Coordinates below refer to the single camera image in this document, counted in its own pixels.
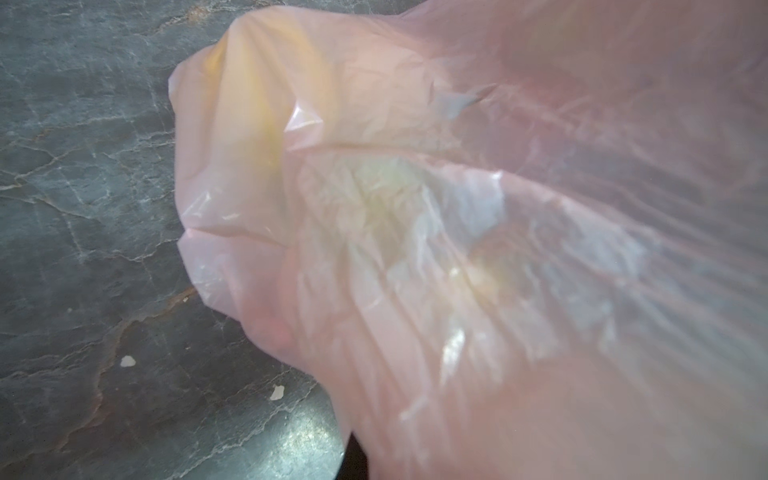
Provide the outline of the pink printed plastic bag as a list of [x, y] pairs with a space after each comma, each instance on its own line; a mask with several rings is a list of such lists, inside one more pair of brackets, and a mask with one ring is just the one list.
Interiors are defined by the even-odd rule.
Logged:
[[374, 479], [767, 475], [767, 5], [274, 6], [174, 70], [179, 250]]

